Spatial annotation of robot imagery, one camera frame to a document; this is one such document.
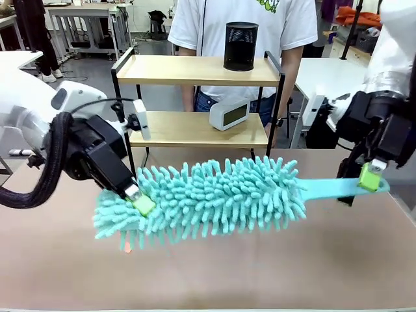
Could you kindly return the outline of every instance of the white sneaker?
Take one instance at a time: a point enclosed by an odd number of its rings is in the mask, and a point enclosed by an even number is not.
[[[57,70],[53,70],[52,75],[55,78],[62,78],[64,76],[64,74],[61,72],[61,70],[59,68]]]
[[[49,76],[46,76],[46,75],[44,75],[44,74],[41,73],[38,76],[38,78],[40,80],[42,80],[44,83],[54,83],[57,80],[52,74],[49,75]]]

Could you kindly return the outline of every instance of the purple cloth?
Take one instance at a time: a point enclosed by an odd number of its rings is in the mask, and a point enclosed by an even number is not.
[[[322,19],[332,23],[335,7],[352,7],[353,0],[323,0],[320,6]]]

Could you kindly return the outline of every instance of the white digital clock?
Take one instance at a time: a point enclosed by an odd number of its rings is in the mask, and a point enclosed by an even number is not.
[[[209,123],[220,131],[227,130],[245,121],[250,112],[250,101],[225,99],[214,104],[209,111]]]

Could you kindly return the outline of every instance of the turquoise handle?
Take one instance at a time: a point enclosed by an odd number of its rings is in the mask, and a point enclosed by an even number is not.
[[[326,198],[341,198],[373,194],[358,186],[358,178],[355,179],[299,179],[299,185],[306,188],[300,191],[301,198],[308,200],[323,200]],[[389,192],[389,183],[382,179],[376,193]]]

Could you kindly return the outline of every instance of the black bin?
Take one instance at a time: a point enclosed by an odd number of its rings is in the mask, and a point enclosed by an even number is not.
[[[254,68],[258,24],[236,21],[227,23],[224,67],[236,72]]]

